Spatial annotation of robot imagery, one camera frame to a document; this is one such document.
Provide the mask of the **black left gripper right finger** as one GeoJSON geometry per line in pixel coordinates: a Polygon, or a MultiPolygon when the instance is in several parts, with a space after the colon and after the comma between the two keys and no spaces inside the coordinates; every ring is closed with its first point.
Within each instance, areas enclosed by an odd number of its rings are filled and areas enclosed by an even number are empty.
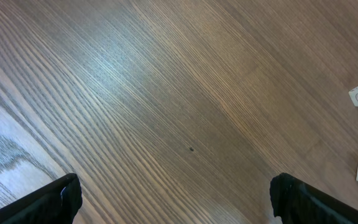
{"type": "Polygon", "coordinates": [[[358,210],[287,173],[271,180],[270,201],[283,224],[358,224],[358,210]]]}

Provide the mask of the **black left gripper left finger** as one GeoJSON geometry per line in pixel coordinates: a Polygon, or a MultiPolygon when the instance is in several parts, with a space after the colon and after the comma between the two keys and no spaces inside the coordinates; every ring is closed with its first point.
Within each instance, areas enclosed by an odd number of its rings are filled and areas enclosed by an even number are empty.
{"type": "Polygon", "coordinates": [[[0,223],[72,224],[82,203],[80,180],[69,173],[1,208],[0,223]]]}

